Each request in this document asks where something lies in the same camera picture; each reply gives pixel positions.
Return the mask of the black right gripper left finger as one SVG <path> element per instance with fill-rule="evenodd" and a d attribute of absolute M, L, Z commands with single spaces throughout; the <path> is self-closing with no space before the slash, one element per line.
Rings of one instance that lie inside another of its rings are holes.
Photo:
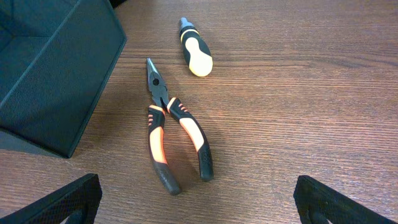
<path fill-rule="evenodd" d="M 98 174 L 86 174 L 1 218 L 1 223 L 93 223 L 102 198 Z"/>

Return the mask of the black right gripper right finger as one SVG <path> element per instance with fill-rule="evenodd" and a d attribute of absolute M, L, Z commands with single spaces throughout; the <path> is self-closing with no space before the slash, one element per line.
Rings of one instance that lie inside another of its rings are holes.
<path fill-rule="evenodd" d="M 294 190 L 302 224 L 397 224 L 308 175 L 300 175 Z"/>

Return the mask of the black cardboard box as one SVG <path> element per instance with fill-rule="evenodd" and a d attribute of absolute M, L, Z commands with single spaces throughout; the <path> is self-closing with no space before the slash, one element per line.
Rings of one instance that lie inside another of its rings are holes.
<path fill-rule="evenodd" d="M 1 148 L 69 158 L 126 35 L 107 0 L 1 2 Z"/>

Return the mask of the black yellow screwdriver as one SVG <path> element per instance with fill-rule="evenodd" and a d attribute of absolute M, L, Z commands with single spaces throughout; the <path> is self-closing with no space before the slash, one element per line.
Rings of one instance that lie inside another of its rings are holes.
<path fill-rule="evenodd" d="M 179 24 L 183 56 L 189 70 L 198 77 L 209 75 L 213 69 L 213 58 L 207 44 L 186 17 L 182 17 Z"/>

